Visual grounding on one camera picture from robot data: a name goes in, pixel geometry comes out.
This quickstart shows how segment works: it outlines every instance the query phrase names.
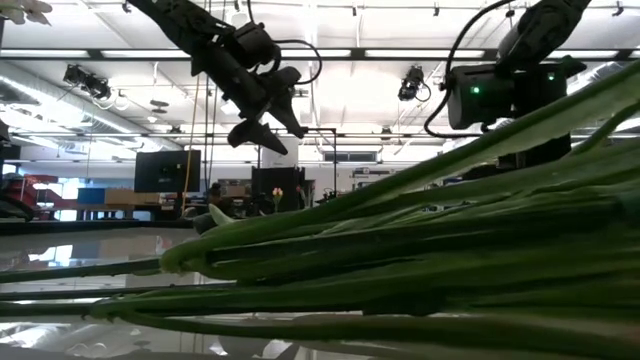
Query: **blue object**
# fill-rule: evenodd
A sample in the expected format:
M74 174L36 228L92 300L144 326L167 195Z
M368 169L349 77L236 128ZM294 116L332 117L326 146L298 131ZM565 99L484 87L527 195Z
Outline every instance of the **blue object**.
M105 203L107 189L81 188L78 189L78 204L99 205Z

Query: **cardboard box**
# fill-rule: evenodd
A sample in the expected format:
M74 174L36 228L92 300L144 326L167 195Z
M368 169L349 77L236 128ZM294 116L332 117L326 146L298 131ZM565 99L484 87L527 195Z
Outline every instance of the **cardboard box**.
M160 194L159 193L133 193L133 203L136 205L142 204L159 204L160 203Z
M224 196L245 196L247 188L242 185L230 185L225 187Z
M107 205L132 204L133 194L131 189L105 189L104 203Z

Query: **flower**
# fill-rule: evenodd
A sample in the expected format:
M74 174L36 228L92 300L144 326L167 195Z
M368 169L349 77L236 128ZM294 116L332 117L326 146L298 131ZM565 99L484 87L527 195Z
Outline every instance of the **flower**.
M27 14L27 20L43 25L51 25L47 17L44 16L44 14L53 11L51 5L38 0L22 0L22 7Z
M20 0L0 0L0 16L13 21L17 25L25 23L24 11Z
M282 189L273 188L273 204L275 205L275 212L278 212L278 205L280 204L280 199L282 199Z
M16 25L26 23L26 19L44 25L51 25L46 13L53 11L51 5L39 0L0 0L0 16Z

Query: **cable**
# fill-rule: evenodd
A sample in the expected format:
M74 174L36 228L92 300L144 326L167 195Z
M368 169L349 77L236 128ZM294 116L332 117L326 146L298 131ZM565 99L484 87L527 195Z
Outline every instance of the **cable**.
M187 205L187 190L189 190L189 173L191 172L191 153L193 152L193 130L196 128L196 114L198 109L198 93L200 92L200 75L196 77L196 96L193 99L193 116L191 117L191 135L189 135L189 153L187 154L187 176L184 180L184 191L182 192L181 214L184 214Z
M247 13L249 13L249 20L255 24L256 21L253 19L253 10L251 10L251 0L247 0Z
M427 102L427 101L431 100L431 95L433 95L433 94L431 93L431 87L429 87L429 85L425 84L425 83L424 83L424 81L422 82L422 85L424 85L424 87L425 87L427 90L429 90L429 96L427 96L427 98L426 98L426 99L424 99L424 100L422 100L422 99L420 99L418 96L416 96L416 100L418 100L419 102Z
M460 43L462 42L462 40L464 39L465 35L467 34L467 32L469 31L469 29L471 29L471 27L478 21L480 20L480 18L482 18L484 15L486 15L487 13L496 10L497 8L510 4L511 2L513 2L514 0L500 0L496 3L493 3L489 6L487 6L486 8L480 10L474 17L471 18L471 20L469 20L469 22L467 22L467 24L464 26L464 28L462 28L462 31L460 32L460 34L458 35L458 37L456 38L456 41L453 43L453 46L451 47L451 50L449 51L449 56L447 56L447 63L445 66L445 71L444 71L444 79L445 79L445 89L446 92L444 94L444 97L442 98L442 101L440 102L440 104L438 105L438 107L434 110L434 112L429 115L429 117L427 118L427 120L424 122L424 131L435 137L435 138L441 138L441 139L461 139L461 138L467 138L467 137L480 137L483 134L440 134L437 132L432 131L431 129L429 129L429 124L431 124L431 122L433 120L435 120L435 118L438 116L438 114L440 114L440 112L442 111L442 109L444 108L444 106L447 104L447 101L449 101L449 98L451 97L451 86L449 84L447 84L448 81L448 77L449 77L449 73L451 72L451 66L453 63L453 57L455 56L456 50L458 49L458 47L460 46Z
M209 14L211 14L211 0L209 1L205 1L205 5L208 5L208 9L207 11L209 12ZM222 7L222 20L224 20L224 10L225 10L226 4L223 5ZM209 143L209 138L207 138L207 133L209 132L209 75L207 75L207 77L205 78L205 99L204 99L204 184L205 184L205 188L208 190L209 189L209 179L207 178L207 145Z
M251 8L251 0L247 0L247 13L249 14L249 20L252 23L256 24L256 21L254 20L254 17L253 17L253 9ZM322 72L323 64L322 64L322 56L320 56L320 52L318 51L318 49L315 46L311 45L307 41L298 40L298 39L275 40L274 43L276 43L276 44L301 44L301 45L304 45L304 46L308 47L309 49L311 49L313 51L313 53L316 55L316 57L318 58L318 71L316 71L316 73L309 80L298 81L296 83L296 85L311 84L312 82L316 81L316 79L318 79L318 77L320 76L320 73ZM277 70L279 66L280 66L280 59L276 58L274 60L274 66L269 70L269 72L273 72L273 71Z
M304 41L304 40L298 40L298 39L291 39L291 40L276 40L274 41L276 44L301 44L301 45L305 45L307 46L309 49L311 49L316 57L318 58L318 71L316 71L316 73L309 79L309 80L305 80L305 81L298 81L296 83L296 85L307 85L307 84L311 84L312 82L316 81L316 79L318 79L318 77L320 76L320 73L322 72L322 56L320 56L320 52L318 51L318 49L316 49L315 46L311 45L310 43Z
M211 11L211 0L209 0L209 11ZM225 18L227 11L227 0L224 0L222 3L222 18ZM216 119L218 115L218 86L216 85L216 90L213 93L213 121L211 122L211 150L209 150L209 168L205 166L205 172L207 172L207 178L211 181L211 173L213 171L213 147L215 146L215 135L216 135ZM209 102L209 93L207 92L207 103Z

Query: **rod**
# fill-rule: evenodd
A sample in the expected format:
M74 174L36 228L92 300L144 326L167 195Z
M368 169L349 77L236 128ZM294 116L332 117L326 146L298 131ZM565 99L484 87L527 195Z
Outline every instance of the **rod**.
M175 285L166 286L147 286L137 288L119 288L119 289L92 289L92 290L63 290L63 291L34 291L34 292L15 292L0 293L0 301L43 301L43 300L73 300L73 299L97 299L107 298L117 295L136 295L144 294L149 291L157 290L212 290L225 289L235 285L234 283L221 283L210 285Z
M115 276L159 270L159 259L149 259L108 265L81 266L75 268L62 268L54 270L3 271L0 272L0 284L86 276Z
M229 134L206 134L206 133L194 133L194 139L204 139L204 138L227 138ZM86 138L88 134L85 133L70 133L70 132L13 132L11 136L38 136L38 137L59 137L59 138ZM291 134L283 133L280 135L282 137L293 137ZM166 138L166 139L180 139L180 138L189 138L189 134L167 134L167 133L137 133L137 134L128 134L128 133L120 133L120 134L107 134L107 133L95 133L92 135L93 138L134 138L134 137L148 137L148 138ZM305 138L323 138L324 134L305 134ZM393 134L370 134L370 133L336 133L338 138L350 138L350 139L388 139L388 138L421 138L421 139L431 139L433 138L427 134L415 134L415 133L393 133Z
M338 132L333 131L333 191L338 194Z

